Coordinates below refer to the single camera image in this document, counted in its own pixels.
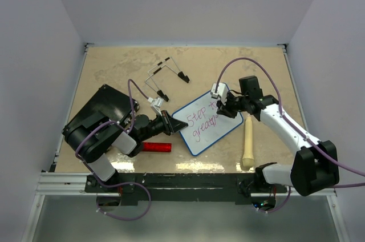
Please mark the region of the blue framed whiteboard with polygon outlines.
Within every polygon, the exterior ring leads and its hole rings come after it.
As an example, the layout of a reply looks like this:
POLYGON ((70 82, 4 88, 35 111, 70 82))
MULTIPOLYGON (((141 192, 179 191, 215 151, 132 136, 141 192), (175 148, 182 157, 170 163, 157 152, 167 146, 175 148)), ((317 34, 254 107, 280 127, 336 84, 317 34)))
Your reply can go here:
POLYGON ((180 135, 192 156, 198 156, 244 123, 240 113, 234 119, 219 115, 216 102, 207 91, 172 114, 188 124, 180 135))

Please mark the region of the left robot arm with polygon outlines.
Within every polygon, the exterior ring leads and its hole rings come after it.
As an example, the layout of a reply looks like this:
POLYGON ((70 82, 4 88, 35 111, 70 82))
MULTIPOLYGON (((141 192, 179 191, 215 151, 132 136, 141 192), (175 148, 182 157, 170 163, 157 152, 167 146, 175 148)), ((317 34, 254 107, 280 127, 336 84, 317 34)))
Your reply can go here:
POLYGON ((154 119, 144 114, 134 118, 133 126, 125 130, 119 123, 98 112, 78 124, 68 124, 62 134, 75 156, 98 178, 106 192, 117 188, 117 170, 106 156, 110 147, 134 157, 143 149, 143 142, 159 134, 168 136, 188 127, 187 122, 173 118, 162 110, 154 119))

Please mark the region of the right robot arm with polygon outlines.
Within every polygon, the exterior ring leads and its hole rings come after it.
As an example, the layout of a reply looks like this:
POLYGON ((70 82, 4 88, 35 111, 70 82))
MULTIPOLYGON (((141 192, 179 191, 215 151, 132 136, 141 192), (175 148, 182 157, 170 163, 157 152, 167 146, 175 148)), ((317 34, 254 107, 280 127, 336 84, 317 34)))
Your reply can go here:
POLYGON ((235 118, 247 112, 269 127, 293 153, 292 165, 276 162, 255 169, 254 186, 267 192, 275 184, 294 187, 301 196, 308 196, 339 183, 336 147, 321 141, 293 120, 272 95, 264 95, 256 76, 239 79, 240 95, 233 95, 225 83, 215 83, 211 96, 217 101, 219 115, 235 118))

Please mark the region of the red glitter microphone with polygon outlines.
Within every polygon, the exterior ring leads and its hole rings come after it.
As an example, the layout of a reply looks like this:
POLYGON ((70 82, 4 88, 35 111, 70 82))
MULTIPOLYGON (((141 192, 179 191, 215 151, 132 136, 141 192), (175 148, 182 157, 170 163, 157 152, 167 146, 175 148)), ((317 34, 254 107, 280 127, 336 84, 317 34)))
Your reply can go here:
POLYGON ((172 150, 171 143, 155 143, 155 142, 144 142, 143 152, 158 152, 158 153, 170 153, 172 150))

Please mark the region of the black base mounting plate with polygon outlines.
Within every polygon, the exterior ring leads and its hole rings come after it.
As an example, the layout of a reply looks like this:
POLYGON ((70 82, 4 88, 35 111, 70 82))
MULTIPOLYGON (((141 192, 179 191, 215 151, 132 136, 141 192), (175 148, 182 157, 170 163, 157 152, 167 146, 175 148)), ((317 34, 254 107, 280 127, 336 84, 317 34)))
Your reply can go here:
POLYGON ((119 173, 115 184, 126 185, 107 188, 96 181, 92 175, 86 179, 85 191, 95 193, 104 205, 137 205, 147 201, 203 201, 233 202, 237 205, 250 205, 252 202, 269 199, 274 204, 274 194, 286 193, 282 185, 257 185, 253 173, 240 174, 133 174, 119 173))

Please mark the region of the black carrying case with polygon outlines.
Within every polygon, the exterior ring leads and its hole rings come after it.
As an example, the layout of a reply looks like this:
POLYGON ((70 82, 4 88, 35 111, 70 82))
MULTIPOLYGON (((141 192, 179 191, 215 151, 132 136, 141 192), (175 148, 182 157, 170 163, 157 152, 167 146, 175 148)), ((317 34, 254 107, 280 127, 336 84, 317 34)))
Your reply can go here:
POLYGON ((126 127, 132 120, 129 96, 107 84, 102 85, 64 127, 62 131, 64 138, 67 139, 73 130, 81 125, 82 121, 94 114, 119 121, 123 128, 126 127))

